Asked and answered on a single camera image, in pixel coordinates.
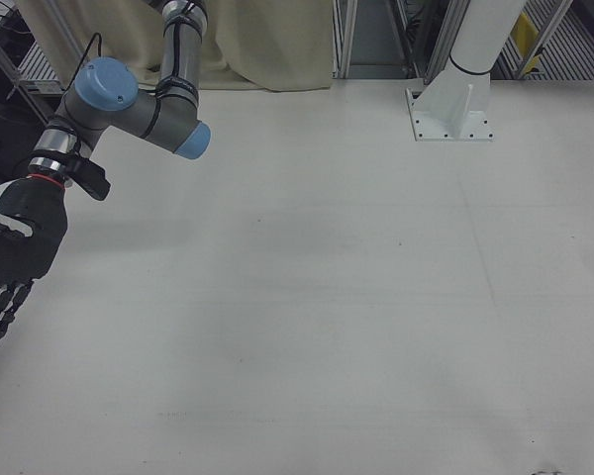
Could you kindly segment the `black robot dexterous hand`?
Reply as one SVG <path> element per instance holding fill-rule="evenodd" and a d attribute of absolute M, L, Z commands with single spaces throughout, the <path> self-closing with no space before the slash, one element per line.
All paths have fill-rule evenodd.
<path fill-rule="evenodd" d="M 0 339 L 58 252 L 67 231 L 64 194 L 63 184 L 40 174 L 0 186 Z"/>

